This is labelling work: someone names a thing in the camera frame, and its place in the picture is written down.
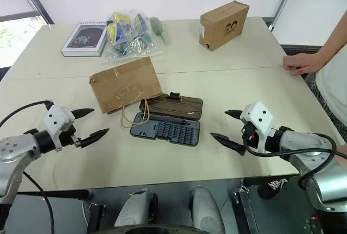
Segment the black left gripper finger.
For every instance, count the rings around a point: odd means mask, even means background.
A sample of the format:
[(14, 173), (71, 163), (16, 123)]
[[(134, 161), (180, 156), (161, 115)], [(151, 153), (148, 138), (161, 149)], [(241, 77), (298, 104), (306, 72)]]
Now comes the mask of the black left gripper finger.
[(98, 140), (100, 140), (107, 132), (109, 131), (109, 128), (107, 129), (102, 129), (102, 130), (98, 130), (92, 134), (90, 134), (89, 137), (80, 140), (80, 147), (84, 148), (87, 147), (95, 142), (97, 142)]
[(88, 115), (89, 113), (91, 113), (93, 111), (94, 111), (94, 109), (91, 109), (91, 108), (83, 108), (83, 109), (72, 110), (71, 113), (73, 114), (75, 119), (79, 119), (79, 118), (82, 118), (82, 117)]

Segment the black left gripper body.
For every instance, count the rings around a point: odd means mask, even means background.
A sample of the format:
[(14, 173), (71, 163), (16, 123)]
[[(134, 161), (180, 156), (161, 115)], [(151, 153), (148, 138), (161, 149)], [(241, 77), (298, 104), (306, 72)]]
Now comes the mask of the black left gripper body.
[(75, 145), (76, 147), (81, 146), (80, 138), (75, 136), (76, 129), (73, 125), (69, 127), (67, 131), (63, 131), (59, 135), (59, 140), (62, 147)]

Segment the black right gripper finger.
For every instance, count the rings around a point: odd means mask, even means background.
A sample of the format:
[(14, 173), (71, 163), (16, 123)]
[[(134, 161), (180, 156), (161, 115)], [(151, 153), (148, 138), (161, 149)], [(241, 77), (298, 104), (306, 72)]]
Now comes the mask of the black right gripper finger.
[(237, 142), (230, 140), (227, 136), (224, 136), (221, 134), (217, 134), (217, 133), (213, 133), (213, 132), (211, 132), (210, 134), (212, 135), (212, 137), (215, 140), (218, 141), (218, 143), (220, 143), (224, 147), (227, 147), (227, 148), (237, 152), (241, 156), (244, 156), (245, 151), (246, 151), (246, 148), (244, 145), (238, 144)]
[(242, 110), (227, 110), (224, 112), (226, 115), (231, 116), (235, 119), (240, 120), (241, 118), (241, 114), (242, 114)]

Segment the person's left hand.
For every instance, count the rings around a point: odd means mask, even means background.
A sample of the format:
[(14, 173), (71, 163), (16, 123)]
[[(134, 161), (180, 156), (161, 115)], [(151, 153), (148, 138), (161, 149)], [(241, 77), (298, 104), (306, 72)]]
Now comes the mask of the person's left hand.
[(336, 154), (336, 160), (340, 163), (346, 163), (346, 155), (347, 155), (347, 145), (342, 144), (337, 147), (337, 152), (341, 153), (341, 155)]

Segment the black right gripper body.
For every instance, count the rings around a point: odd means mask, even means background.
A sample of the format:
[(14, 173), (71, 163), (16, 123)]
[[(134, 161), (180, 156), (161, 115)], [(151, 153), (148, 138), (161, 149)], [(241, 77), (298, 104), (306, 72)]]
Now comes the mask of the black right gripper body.
[(256, 127), (253, 125), (253, 123), (246, 122), (241, 132), (243, 140), (243, 152), (245, 153), (249, 147), (257, 149), (259, 144), (259, 135), (256, 132)]

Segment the person's right hand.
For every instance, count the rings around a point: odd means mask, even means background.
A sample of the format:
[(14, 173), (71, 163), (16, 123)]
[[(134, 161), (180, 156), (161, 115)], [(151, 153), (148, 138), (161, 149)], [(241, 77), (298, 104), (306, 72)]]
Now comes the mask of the person's right hand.
[(325, 64), (326, 61), (319, 53), (299, 53), (283, 57), (284, 69), (290, 71), (291, 76), (315, 73)]

